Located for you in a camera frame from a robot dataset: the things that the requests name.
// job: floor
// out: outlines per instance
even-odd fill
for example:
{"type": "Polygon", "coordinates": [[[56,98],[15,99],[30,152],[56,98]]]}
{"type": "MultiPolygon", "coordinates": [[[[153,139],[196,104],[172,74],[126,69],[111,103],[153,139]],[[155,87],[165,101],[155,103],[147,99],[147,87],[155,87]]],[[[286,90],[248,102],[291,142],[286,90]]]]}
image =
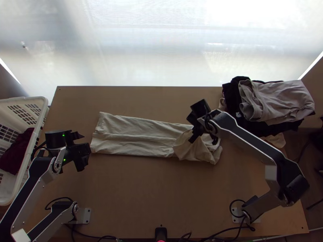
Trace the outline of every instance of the floor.
{"type": "MultiPolygon", "coordinates": [[[[299,153],[308,141],[308,136],[306,134],[300,134],[296,132],[285,133],[286,139],[286,153],[289,159],[296,159],[299,153]]],[[[310,183],[309,191],[302,197],[302,205],[305,212],[306,220],[308,223],[308,228],[316,229],[323,227],[323,203],[317,205],[311,210],[306,210],[306,208],[312,203],[323,198],[323,178],[320,177],[315,171],[314,167],[318,168],[323,166],[323,153],[318,151],[311,143],[307,146],[304,155],[302,156],[299,163],[305,177],[310,183]]],[[[0,207],[0,217],[5,213],[6,207],[0,207]]],[[[318,242],[323,239],[323,229],[312,231],[309,234],[299,234],[293,236],[286,236],[282,238],[269,239],[267,241],[271,242],[318,242]]],[[[64,242],[71,241],[70,239],[51,239],[51,242],[64,242]]],[[[77,242],[88,242],[97,241],[95,239],[86,239],[76,236],[77,242]]]]}

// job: plastic basket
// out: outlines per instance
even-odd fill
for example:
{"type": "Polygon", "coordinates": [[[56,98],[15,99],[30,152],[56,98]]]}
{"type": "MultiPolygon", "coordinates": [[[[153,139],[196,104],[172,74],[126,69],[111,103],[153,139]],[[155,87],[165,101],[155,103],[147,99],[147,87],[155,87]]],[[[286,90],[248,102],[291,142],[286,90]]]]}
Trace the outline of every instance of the plastic basket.
{"type": "Polygon", "coordinates": [[[28,178],[30,155],[48,113],[48,100],[45,97],[21,97],[0,100],[0,156],[16,140],[18,134],[33,127],[28,147],[17,175],[0,169],[0,206],[10,204],[28,178]]]}

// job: black cable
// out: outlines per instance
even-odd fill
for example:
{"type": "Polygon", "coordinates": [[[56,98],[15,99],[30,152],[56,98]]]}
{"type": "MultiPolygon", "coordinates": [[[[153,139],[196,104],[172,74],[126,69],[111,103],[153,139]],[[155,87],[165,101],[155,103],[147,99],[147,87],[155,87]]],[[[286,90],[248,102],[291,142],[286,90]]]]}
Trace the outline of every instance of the black cable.
{"type": "Polygon", "coordinates": [[[110,236],[110,235],[104,235],[101,238],[99,238],[99,240],[97,242],[100,242],[101,240],[116,240],[117,241],[117,238],[114,236],[110,236]]]}
{"type": "Polygon", "coordinates": [[[104,240],[119,240],[117,237],[114,237],[114,236],[110,236],[110,235],[105,235],[105,236],[102,236],[102,237],[98,237],[98,236],[92,236],[92,235],[88,235],[88,234],[83,234],[77,230],[74,230],[74,233],[77,233],[79,235],[82,235],[84,237],[88,237],[88,238],[92,238],[92,239],[104,239],[104,240]]]}
{"type": "Polygon", "coordinates": [[[216,234],[212,234],[211,236],[209,236],[209,237],[207,237],[207,238],[203,238],[203,239],[201,239],[201,240],[200,240],[200,242],[204,242],[204,241],[206,241],[206,240],[213,240],[213,239],[216,239],[216,240],[222,240],[222,241],[234,241],[234,240],[236,240],[236,239],[239,237],[241,229],[250,229],[250,230],[251,230],[251,231],[253,231],[253,232],[256,230],[254,227],[252,227],[252,226],[250,226],[250,225],[248,225],[248,224],[247,224],[246,226],[242,226],[242,225],[243,225],[243,222],[244,222],[244,221],[245,221],[245,219],[247,218],[247,217],[246,217],[246,215],[240,215],[240,216],[237,216],[237,215],[235,215],[235,214],[233,214],[233,213],[232,213],[232,205],[233,205],[235,202],[243,202],[243,203],[245,203],[245,201],[244,201],[244,200],[241,200],[241,199],[235,199],[235,200],[233,200],[233,201],[230,203],[230,205],[229,205],[229,209],[230,209],[230,213],[231,213],[231,215],[233,215],[233,216],[234,216],[234,217],[236,217],[236,218],[243,218],[243,219],[242,219],[242,221],[241,221],[241,223],[240,223],[240,226],[239,226],[239,227],[231,227],[231,228],[228,228],[228,229],[224,229],[224,230],[222,230],[222,231],[220,231],[220,232],[218,232],[218,233],[216,233],[216,234]],[[234,237],[233,239],[229,239],[229,240],[227,240],[227,239],[223,239],[223,238],[216,237],[216,236],[217,236],[217,235],[219,235],[219,234],[222,234],[222,233],[227,232],[227,231],[230,231],[230,230],[235,230],[235,229],[238,229],[238,233],[237,233],[236,237],[234,237]]]}
{"type": "Polygon", "coordinates": [[[233,214],[233,213],[232,213],[232,205],[233,205],[235,202],[243,202],[243,203],[245,203],[245,201],[243,201],[243,200],[241,200],[241,199],[235,199],[235,200],[233,200],[233,201],[230,203],[230,205],[229,205],[229,210],[230,210],[231,215],[232,215],[232,216],[234,216],[234,217],[236,217],[236,218],[242,218],[242,217],[244,217],[244,216],[245,216],[244,214],[243,214],[243,215],[240,215],[240,216],[237,216],[237,215],[235,215],[235,214],[233,214]]]}
{"type": "Polygon", "coordinates": [[[191,235],[192,235],[192,232],[182,235],[182,237],[179,238],[178,242],[181,242],[182,240],[190,241],[189,239],[190,239],[191,235]]]}
{"type": "Polygon", "coordinates": [[[33,152],[30,155],[31,160],[33,160],[35,158],[35,154],[36,154],[37,150],[39,150],[40,148],[42,148],[45,144],[46,144],[46,141],[42,142],[39,146],[37,146],[36,148],[34,148],[33,152]]]}
{"type": "Polygon", "coordinates": [[[58,200],[61,200],[61,199],[68,199],[70,202],[73,202],[73,200],[69,197],[60,197],[60,198],[55,198],[54,200],[51,200],[46,206],[45,206],[45,210],[50,210],[51,208],[48,207],[52,202],[56,202],[58,200]]]}
{"type": "MultiPolygon", "coordinates": [[[[323,117],[320,117],[321,121],[322,121],[322,126],[321,126],[321,130],[323,129],[323,117]]],[[[295,161],[296,163],[299,163],[302,156],[304,155],[304,152],[307,148],[307,146],[310,144],[310,140],[308,140],[305,145],[303,146],[303,148],[301,149],[300,155],[298,156],[298,158],[294,159],[293,161],[295,161]]]]}

